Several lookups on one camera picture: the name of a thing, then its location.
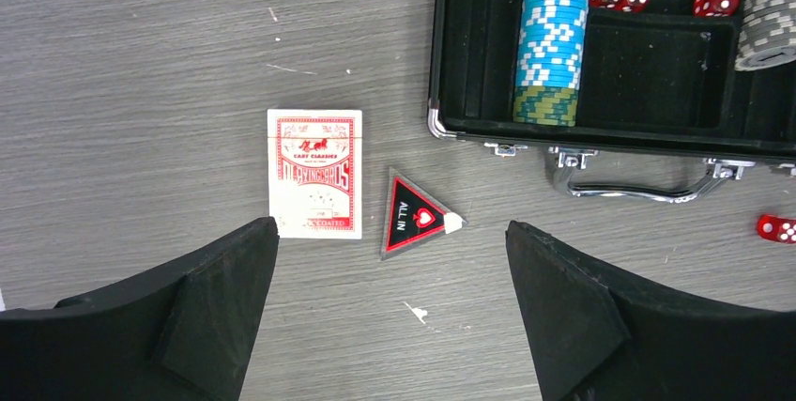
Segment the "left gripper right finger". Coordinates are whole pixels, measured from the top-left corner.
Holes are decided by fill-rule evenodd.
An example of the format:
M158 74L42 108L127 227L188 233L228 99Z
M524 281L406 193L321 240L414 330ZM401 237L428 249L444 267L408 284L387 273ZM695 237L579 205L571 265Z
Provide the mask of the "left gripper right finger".
M511 222L506 251L545 400L791 400L795 315L679 291Z

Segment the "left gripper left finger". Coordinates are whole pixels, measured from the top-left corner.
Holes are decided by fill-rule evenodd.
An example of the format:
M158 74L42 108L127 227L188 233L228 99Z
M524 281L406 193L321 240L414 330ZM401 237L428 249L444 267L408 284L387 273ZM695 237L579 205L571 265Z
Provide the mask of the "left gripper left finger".
M5 400L236 400L278 253L258 218L50 309L1 315Z

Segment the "red die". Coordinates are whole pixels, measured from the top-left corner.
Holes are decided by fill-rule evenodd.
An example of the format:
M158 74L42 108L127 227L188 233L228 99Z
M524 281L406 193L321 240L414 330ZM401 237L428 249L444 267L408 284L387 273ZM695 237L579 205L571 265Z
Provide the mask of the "red die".
M785 244L794 244L796 241L795 221L789 218L764 214L758 219L757 232L768 241Z

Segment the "light blue chip row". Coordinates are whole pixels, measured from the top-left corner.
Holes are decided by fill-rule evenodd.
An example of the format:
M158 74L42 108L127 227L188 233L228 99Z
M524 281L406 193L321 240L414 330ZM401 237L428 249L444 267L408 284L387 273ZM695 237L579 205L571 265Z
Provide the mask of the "light blue chip row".
M513 92L517 123L572 127L588 0L522 0Z

